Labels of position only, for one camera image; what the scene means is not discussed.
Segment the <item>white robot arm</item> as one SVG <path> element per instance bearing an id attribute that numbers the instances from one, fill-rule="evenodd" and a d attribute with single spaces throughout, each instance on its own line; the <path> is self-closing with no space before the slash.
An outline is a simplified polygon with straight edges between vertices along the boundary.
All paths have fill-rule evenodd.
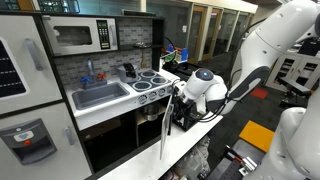
<path id="1" fill-rule="evenodd" d="M 238 53 L 238 80 L 227 86 L 207 68 L 195 70 L 177 97 L 180 110 L 201 96 L 207 110 L 224 115 L 265 84 L 276 61 L 295 44 L 319 35 L 320 6 L 313 0 L 289 0 L 261 22 L 243 41 Z M 305 107 L 289 107 L 279 118 L 261 164 L 243 180 L 320 180 L 320 91 Z"/>

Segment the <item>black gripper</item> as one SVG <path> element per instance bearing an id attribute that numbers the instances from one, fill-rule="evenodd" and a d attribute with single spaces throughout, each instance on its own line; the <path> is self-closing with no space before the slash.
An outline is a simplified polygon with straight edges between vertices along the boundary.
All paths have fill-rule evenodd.
<path id="1" fill-rule="evenodd" d="M 174 112 L 173 112 L 173 122 L 177 125 L 193 125 L 197 122 L 198 112 L 196 110 L 196 104 L 191 103 L 186 105 L 178 97 L 174 97 Z"/>

